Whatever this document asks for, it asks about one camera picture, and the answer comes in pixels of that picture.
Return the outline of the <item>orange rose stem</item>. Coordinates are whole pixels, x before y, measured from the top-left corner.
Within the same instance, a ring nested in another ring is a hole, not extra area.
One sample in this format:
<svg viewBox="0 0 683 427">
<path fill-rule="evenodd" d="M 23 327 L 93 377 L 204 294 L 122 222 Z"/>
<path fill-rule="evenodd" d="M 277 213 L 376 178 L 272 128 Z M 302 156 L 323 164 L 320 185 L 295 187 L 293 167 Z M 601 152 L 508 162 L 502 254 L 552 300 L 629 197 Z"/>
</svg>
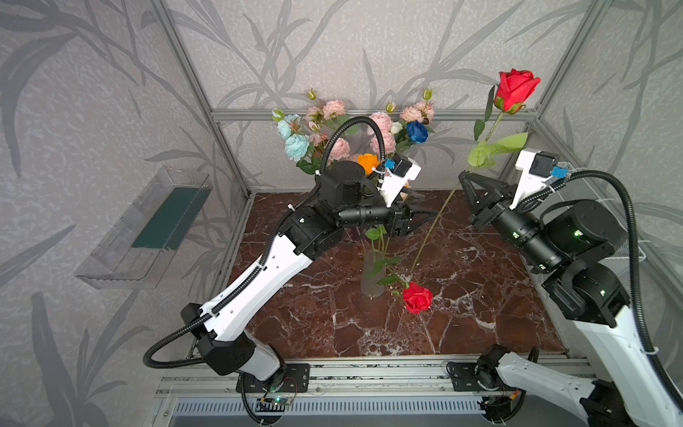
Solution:
<svg viewBox="0 0 683 427">
<path fill-rule="evenodd" d="M 357 162 L 365 171 L 365 175 L 370 175 L 381 164 L 380 159 L 375 154 L 358 155 Z"/>
</svg>

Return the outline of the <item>blue rose stem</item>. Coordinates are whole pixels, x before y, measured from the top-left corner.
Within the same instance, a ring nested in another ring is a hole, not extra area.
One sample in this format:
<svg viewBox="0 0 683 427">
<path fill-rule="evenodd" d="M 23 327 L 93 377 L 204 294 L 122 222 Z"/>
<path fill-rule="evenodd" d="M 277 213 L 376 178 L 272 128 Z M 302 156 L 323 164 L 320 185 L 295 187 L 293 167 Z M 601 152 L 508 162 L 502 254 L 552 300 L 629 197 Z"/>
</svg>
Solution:
<svg viewBox="0 0 683 427">
<path fill-rule="evenodd" d="M 408 122 L 406 125 L 407 137 L 412 143 L 424 143 L 429 137 L 429 130 L 418 121 Z"/>
</svg>

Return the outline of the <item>pink peony stem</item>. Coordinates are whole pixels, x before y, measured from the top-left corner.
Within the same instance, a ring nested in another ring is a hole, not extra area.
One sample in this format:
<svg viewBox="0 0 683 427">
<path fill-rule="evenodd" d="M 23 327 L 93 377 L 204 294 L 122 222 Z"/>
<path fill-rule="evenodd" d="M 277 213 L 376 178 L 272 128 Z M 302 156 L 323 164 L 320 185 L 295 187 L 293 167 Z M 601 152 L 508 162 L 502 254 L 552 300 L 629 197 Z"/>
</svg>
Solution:
<svg viewBox="0 0 683 427">
<path fill-rule="evenodd" d="M 350 156 L 350 144 L 343 138 L 339 138 L 328 157 L 327 163 L 330 165 L 334 161 L 340 161 L 348 158 Z"/>
</svg>

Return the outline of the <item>pink ranunculus stem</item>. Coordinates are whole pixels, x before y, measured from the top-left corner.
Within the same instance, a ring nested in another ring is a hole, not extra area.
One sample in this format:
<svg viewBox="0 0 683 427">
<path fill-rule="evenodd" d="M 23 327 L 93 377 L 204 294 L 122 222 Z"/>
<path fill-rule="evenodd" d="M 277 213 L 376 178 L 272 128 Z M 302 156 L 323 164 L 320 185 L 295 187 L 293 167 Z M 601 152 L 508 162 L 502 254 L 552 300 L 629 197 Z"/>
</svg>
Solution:
<svg viewBox="0 0 683 427">
<path fill-rule="evenodd" d="M 372 114 L 371 119 L 375 122 L 382 133 L 382 140 L 384 145 L 384 150 L 386 154 L 393 153 L 396 150 L 396 140 L 394 134 L 391 133 L 391 128 L 393 126 L 393 121 L 390 116 L 385 112 L 375 112 Z M 380 145 L 376 138 L 375 132 L 372 128 L 368 129 L 368 134 L 372 136 L 370 142 L 371 150 L 376 155 L 380 154 Z"/>
</svg>

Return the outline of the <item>red rose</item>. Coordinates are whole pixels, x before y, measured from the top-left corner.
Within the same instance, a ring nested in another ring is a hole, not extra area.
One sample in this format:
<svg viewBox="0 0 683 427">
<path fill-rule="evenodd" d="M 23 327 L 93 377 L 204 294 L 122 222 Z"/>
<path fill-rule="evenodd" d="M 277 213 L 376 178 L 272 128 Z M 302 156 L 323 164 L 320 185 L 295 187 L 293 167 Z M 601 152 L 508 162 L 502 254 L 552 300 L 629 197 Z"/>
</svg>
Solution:
<svg viewBox="0 0 683 427">
<path fill-rule="evenodd" d="M 394 96 L 403 107 L 421 101 L 432 90 L 434 119 L 425 125 L 429 137 L 407 151 L 421 168 L 414 190 L 460 190 L 463 170 L 482 173 L 521 151 L 528 133 L 513 130 L 531 119 L 526 109 L 541 78 L 528 70 L 499 72 L 497 78 L 474 69 L 437 67 L 411 78 Z"/>
</svg>

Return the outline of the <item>pale green hydrangea stem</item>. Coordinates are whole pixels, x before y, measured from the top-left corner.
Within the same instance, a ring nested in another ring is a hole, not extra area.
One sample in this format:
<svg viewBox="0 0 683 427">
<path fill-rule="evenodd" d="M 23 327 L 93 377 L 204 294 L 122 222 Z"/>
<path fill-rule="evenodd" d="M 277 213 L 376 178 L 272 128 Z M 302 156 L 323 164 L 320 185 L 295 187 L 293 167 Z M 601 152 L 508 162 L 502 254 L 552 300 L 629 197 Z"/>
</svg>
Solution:
<svg viewBox="0 0 683 427">
<path fill-rule="evenodd" d="M 313 156 L 313 146 L 309 141 L 309 132 L 305 128 L 304 117 L 297 114 L 286 114 L 284 110 L 275 108 L 271 112 L 277 125 L 277 132 L 284 142 L 284 150 L 288 159 L 305 174 L 316 174 L 321 157 Z"/>
</svg>

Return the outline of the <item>pink white carnation stem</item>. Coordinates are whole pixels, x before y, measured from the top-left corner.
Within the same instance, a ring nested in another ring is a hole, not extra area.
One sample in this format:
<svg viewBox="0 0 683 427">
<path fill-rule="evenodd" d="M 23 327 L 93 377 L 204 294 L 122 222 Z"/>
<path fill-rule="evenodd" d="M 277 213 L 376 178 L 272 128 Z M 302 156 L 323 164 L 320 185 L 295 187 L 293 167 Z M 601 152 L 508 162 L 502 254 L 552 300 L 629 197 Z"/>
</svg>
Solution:
<svg viewBox="0 0 683 427">
<path fill-rule="evenodd" d="M 348 118 L 344 101 L 322 100 L 314 89 L 309 89 L 306 96 L 312 105 L 304 116 L 304 124 L 313 133 L 322 133 L 324 128 L 336 129 Z"/>
</svg>

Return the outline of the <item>clear frosted glass vase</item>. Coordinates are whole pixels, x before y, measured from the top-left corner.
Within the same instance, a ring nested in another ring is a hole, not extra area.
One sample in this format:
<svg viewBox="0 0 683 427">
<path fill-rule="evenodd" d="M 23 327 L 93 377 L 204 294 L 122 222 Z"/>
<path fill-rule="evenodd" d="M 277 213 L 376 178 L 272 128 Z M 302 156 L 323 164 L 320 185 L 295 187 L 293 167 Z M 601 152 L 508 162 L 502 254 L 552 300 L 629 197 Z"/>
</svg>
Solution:
<svg viewBox="0 0 683 427">
<path fill-rule="evenodd" d="M 360 291 L 362 295 L 367 298 L 375 299 L 384 292 L 384 285 L 379 285 L 378 282 L 384 277 L 384 270 L 377 270 L 375 272 L 375 262 L 378 261 L 381 254 L 372 249 L 364 252 L 363 268 L 360 279 Z"/>
</svg>

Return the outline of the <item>pink lisianthus flower stem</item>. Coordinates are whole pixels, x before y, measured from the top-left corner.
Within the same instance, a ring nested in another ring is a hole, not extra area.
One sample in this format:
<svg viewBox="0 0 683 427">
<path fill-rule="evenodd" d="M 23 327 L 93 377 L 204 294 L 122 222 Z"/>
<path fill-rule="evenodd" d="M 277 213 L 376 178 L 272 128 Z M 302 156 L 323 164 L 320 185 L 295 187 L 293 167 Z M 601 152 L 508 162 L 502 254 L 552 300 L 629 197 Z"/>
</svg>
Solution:
<svg viewBox="0 0 683 427">
<path fill-rule="evenodd" d="M 418 122 L 423 125 L 430 124 L 435 116 L 433 104 L 430 102 L 431 98 L 432 90 L 430 88 L 424 89 L 421 101 L 418 101 L 412 106 L 403 108 L 400 119 L 406 123 Z"/>
</svg>

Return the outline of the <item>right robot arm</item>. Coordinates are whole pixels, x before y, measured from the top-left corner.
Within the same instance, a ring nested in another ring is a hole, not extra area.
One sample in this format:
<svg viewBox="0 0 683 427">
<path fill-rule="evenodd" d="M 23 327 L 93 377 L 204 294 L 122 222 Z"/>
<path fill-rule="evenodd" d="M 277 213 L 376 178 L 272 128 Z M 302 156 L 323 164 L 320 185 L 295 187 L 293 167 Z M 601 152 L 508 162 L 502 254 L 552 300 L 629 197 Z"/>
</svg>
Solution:
<svg viewBox="0 0 683 427">
<path fill-rule="evenodd" d="M 493 227 L 537 273 L 563 316 L 576 326 L 608 371 L 608 380 L 576 378 L 502 347 L 483 354 L 489 378 L 530 392 L 590 426 L 679 426 L 682 395 L 657 355 L 642 308 L 638 231 L 630 195 L 611 174 L 584 170 L 570 180 L 601 179 L 617 192 L 619 222 L 591 199 L 558 203 L 543 222 L 532 209 L 565 188 L 558 180 L 512 207 L 514 187 L 480 174 L 459 176 L 478 229 Z"/>
</svg>

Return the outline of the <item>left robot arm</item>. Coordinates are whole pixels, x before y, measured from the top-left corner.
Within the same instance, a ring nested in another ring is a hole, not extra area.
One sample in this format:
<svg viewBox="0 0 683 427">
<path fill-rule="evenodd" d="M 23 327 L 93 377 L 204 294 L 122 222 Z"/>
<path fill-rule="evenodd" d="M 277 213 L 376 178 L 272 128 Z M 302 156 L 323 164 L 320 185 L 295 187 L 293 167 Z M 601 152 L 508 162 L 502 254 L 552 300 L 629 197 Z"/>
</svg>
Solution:
<svg viewBox="0 0 683 427">
<path fill-rule="evenodd" d="M 379 164 L 369 172 L 352 161 L 329 167 L 334 145 L 356 125 L 374 132 Z M 292 277 L 339 244 L 346 229 L 372 225 L 391 237 L 412 233 L 420 211 L 400 195 L 420 170 L 410 158 L 386 157 L 382 130 L 371 117 L 347 120 L 325 145 L 316 186 L 288 208 L 260 257 L 212 300 L 188 305 L 182 312 L 184 327 L 153 344 L 143 355 L 143 364 L 154 369 L 206 364 L 218 375 L 252 375 L 262 382 L 284 375 L 284 361 L 250 336 L 247 324 Z"/>
</svg>

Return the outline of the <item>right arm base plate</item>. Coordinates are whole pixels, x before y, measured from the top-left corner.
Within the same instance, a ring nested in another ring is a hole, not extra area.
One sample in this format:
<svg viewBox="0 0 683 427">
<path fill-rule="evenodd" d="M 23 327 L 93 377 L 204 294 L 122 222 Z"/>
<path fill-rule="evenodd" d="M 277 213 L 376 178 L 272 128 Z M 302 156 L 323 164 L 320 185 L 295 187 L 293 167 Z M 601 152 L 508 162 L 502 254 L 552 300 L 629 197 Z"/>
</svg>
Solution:
<svg viewBox="0 0 683 427">
<path fill-rule="evenodd" d="M 476 362 L 464 363 L 449 361 L 446 373 L 450 378 L 454 391 L 480 391 L 510 394 L 515 388 L 505 384 L 494 368 L 481 367 Z"/>
</svg>

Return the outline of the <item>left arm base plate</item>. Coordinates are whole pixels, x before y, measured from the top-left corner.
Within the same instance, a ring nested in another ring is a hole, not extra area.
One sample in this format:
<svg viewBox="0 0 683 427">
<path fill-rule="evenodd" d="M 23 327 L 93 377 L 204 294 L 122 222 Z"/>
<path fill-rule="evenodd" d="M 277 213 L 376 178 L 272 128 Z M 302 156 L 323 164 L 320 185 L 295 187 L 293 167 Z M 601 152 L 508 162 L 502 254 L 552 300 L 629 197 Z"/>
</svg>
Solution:
<svg viewBox="0 0 683 427">
<path fill-rule="evenodd" d="M 309 379 L 311 379 L 310 364 L 285 364 L 264 381 L 250 374 L 241 374 L 237 383 L 237 392 L 306 392 L 309 388 Z"/>
</svg>

